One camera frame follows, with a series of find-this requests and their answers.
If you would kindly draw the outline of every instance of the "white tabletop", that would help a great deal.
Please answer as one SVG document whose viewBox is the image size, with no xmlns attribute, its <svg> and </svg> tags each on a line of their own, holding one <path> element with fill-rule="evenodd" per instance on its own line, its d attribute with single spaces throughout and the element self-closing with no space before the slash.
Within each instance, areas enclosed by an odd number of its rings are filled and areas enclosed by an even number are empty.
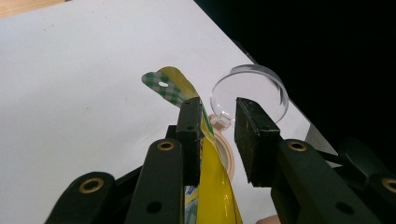
<svg viewBox="0 0 396 224">
<path fill-rule="evenodd" d="M 0 223 L 43 223 L 77 177 L 119 178 L 176 124 L 178 108 L 141 82 L 177 67 L 206 111 L 216 81 L 252 61 L 193 2 L 80 0 L 0 19 Z M 278 126 L 305 140 L 290 103 Z M 248 184 L 236 159 L 233 191 L 245 223 L 276 213 L 269 189 Z"/>
</svg>

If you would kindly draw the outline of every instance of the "clear circular container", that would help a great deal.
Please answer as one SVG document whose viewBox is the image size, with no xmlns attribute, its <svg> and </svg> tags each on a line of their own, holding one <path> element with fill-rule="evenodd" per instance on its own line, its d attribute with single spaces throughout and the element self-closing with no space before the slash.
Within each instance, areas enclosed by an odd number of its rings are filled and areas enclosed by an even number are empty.
<svg viewBox="0 0 396 224">
<path fill-rule="evenodd" d="M 283 119 L 289 108 L 289 96 L 280 77 L 259 64 L 236 66 L 214 86 L 210 104 L 216 115 L 212 124 L 234 127 L 236 98 L 258 103 L 274 123 Z"/>
</svg>

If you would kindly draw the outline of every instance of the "wooden floor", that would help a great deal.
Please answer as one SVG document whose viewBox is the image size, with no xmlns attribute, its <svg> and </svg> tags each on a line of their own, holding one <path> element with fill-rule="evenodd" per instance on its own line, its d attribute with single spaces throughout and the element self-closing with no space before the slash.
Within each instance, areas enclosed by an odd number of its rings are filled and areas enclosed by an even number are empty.
<svg viewBox="0 0 396 224">
<path fill-rule="evenodd" d="M 65 0 L 0 0 L 0 18 L 63 2 Z"/>
</svg>

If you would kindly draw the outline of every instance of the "green checkered tab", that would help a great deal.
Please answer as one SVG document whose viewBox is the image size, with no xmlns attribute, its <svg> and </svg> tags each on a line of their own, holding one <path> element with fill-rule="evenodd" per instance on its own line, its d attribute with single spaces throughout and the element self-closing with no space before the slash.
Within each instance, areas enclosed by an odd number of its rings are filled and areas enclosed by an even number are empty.
<svg viewBox="0 0 396 224">
<path fill-rule="evenodd" d="M 181 104 L 187 100 L 187 97 L 181 92 L 178 86 L 161 71 L 146 73 L 142 76 L 142 82 L 150 89 L 159 93 L 163 99 L 177 107 L 181 107 Z"/>
</svg>

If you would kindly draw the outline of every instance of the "yellow plastic wrapper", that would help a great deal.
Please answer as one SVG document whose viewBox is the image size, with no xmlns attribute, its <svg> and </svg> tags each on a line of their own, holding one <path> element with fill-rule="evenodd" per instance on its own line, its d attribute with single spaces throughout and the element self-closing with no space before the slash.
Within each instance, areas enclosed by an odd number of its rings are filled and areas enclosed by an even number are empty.
<svg viewBox="0 0 396 224">
<path fill-rule="evenodd" d="M 178 107 L 185 100 L 199 97 L 192 84 L 172 66 L 146 73 L 142 81 Z M 243 223 L 204 105 L 201 130 L 205 136 L 202 141 L 200 183 L 198 187 L 185 188 L 185 223 Z"/>
</svg>

